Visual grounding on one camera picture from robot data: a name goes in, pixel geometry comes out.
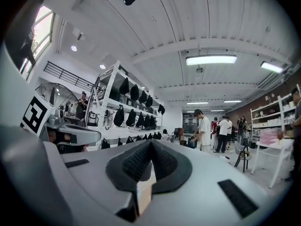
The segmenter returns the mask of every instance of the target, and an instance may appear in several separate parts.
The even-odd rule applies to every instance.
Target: ceiling
[[[46,0],[68,23],[61,51],[101,72],[118,59],[170,106],[233,109],[225,99],[250,101],[280,83],[263,61],[294,65],[300,50],[295,28],[275,0]],[[76,41],[79,29],[85,39]],[[77,52],[70,46],[77,43]],[[195,55],[231,54],[235,64],[187,66]]]

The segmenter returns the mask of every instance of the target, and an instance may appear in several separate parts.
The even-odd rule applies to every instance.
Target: white t-shirt
[[[221,129],[220,129],[220,135],[227,135],[228,134],[228,127],[229,127],[229,123],[226,120],[222,120],[219,123]]]
[[[199,122],[198,128],[199,128],[199,131],[202,132],[201,145],[210,145],[211,124],[210,124],[209,119],[206,116]]]
[[[228,134],[232,134],[232,121],[228,121],[229,127],[231,127],[231,129],[228,129]]]

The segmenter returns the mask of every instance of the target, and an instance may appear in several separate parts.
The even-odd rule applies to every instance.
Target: black railing
[[[69,71],[62,69],[61,67],[55,65],[54,63],[52,63],[50,61],[47,61],[47,65],[46,65],[44,71],[63,80],[63,81],[66,81],[72,85],[78,86],[78,87],[88,90],[90,92],[92,91],[92,88],[93,88],[92,83],[80,78],[79,76],[77,76],[73,73],[70,73]]]

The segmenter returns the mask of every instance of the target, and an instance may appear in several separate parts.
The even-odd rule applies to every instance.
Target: man in white shirt
[[[218,145],[216,151],[213,151],[214,153],[219,153],[221,147],[222,147],[222,153],[225,153],[226,150],[229,123],[226,120],[226,116],[223,116],[222,118],[223,120],[217,125],[220,127],[220,135],[218,138]]]
[[[197,117],[199,120],[201,119],[201,121],[199,122],[199,126],[193,134],[195,138],[192,140],[192,142],[201,138],[200,150],[207,152],[211,140],[210,121],[206,116],[204,116],[203,112],[199,109],[194,111],[193,116]]]
[[[228,124],[229,124],[229,127],[228,127],[228,142],[229,142],[229,145],[227,146],[227,150],[230,149],[230,145],[231,145],[231,139],[232,139],[232,121],[230,121],[230,117],[227,117],[226,118]]]

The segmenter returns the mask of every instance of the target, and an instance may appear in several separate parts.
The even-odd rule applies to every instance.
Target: brown brick wall
[[[296,84],[299,84],[301,86],[301,69],[299,69],[296,73],[294,73],[286,82],[286,85],[281,84],[274,90],[270,91],[269,93],[265,94],[264,96],[252,101],[251,103],[237,109],[234,111],[231,111],[229,113],[226,113],[226,116],[230,117],[230,120],[233,122],[233,126],[236,125],[237,120],[241,117],[244,116],[246,118],[247,123],[249,124],[251,122],[251,114],[250,114],[250,109],[255,110],[259,106],[266,105],[267,102],[265,101],[265,96],[266,95],[271,95],[274,93],[275,97],[271,98],[276,100],[277,96],[286,96],[290,93],[290,91],[296,87]]]

